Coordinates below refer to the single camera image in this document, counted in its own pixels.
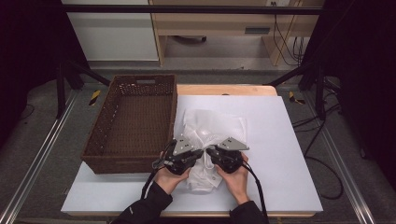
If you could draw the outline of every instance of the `white cabinet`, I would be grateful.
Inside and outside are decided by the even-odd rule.
[[[148,5],[147,0],[62,0],[64,4]],[[158,61],[150,14],[68,13],[88,61]]]

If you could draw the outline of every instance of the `person's right hand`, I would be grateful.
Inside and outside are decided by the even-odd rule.
[[[248,157],[242,152],[242,158],[248,162]],[[245,167],[239,167],[232,174],[225,173],[218,165],[216,165],[218,174],[227,184],[228,191],[231,192],[238,204],[250,201],[247,193],[248,188],[248,170]]]

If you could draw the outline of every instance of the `person's left hand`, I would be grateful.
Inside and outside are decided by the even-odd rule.
[[[154,181],[165,191],[167,194],[171,194],[177,187],[178,183],[189,177],[190,169],[187,169],[182,175],[172,174],[166,167],[163,167],[158,171],[154,177]]]

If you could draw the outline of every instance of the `gray floor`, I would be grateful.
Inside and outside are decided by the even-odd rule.
[[[178,83],[244,84],[267,83],[292,68],[285,65],[279,67],[270,65],[268,55],[257,50],[263,47],[259,38],[209,37],[207,43],[175,38],[171,39],[168,45],[167,58],[163,67],[137,63],[140,66],[134,66],[134,70],[132,70],[131,65],[135,65],[134,63],[114,63],[116,66],[108,70],[104,69],[104,63],[96,63],[94,66],[96,66],[96,71],[105,77],[115,74],[171,72],[178,74]],[[65,193],[71,187],[78,171],[79,154],[83,149],[100,104],[105,98],[106,87],[94,83],[87,77],[84,79],[87,84],[82,91],[78,91],[76,104],[18,214],[17,223],[34,223],[34,221],[35,223],[46,223],[45,220],[48,221],[47,223],[61,223],[60,219],[74,221],[107,221],[111,219],[111,217],[70,217],[60,212],[66,197]],[[297,80],[298,78],[290,80],[277,89],[278,94],[284,98],[291,122],[314,116],[307,104],[300,105],[289,101],[290,90],[294,90],[297,99],[305,99],[306,96],[312,95],[310,91],[296,91],[293,84]],[[90,106],[88,102],[95,90],[102,90],[102,93],[97,104]],[[337,103],[334,96],[327,98],[327,101],[327,107]],[[31,105],[35,110],[28,118],[19,122],[7,143],[0,150],[0,176],[2,176],[0,179],[0,209],[2,210],[12,199],[55,121],[57,109],[55,83],[51,81],[32,90],[29,93],[28,104],[22,118],[32,112]],[[312,122],[299,130],[309,130],[315,127],[317,124]],[[352,173],[376,223],[396,223],[395,191],[390,187],[374,161],[361,158],[359,144],[354,140],[344,117],[337,111],[331,113],[325,127],[331,133],[332,140]],[[305,151],[315,132],[316,130],[296,133],[302,151]],[[334,167],[321,135],[312,146],[309,155]],[[340,187],[333,175],[317,162],[307,161],[307,164],[318,191],[325,195],[335,195]],[[360,223],[349,197],[345,193],[338,200],[320,199],[324,208],[322,213],[311,218],[282,218],[282,222]],[[211,223],[213,220],[201,221]]]

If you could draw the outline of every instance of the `black sleeve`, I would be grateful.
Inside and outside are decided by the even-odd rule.
[[[262,213],[253,201],[242,203],[230,212],[233,224],[269,224],[266,211]]]
[[[168,195],[155,182],[148,191],[146,199],[136,201],[127,207],[111,224],[144,224],[160,216],[160,213],[172,202]]]

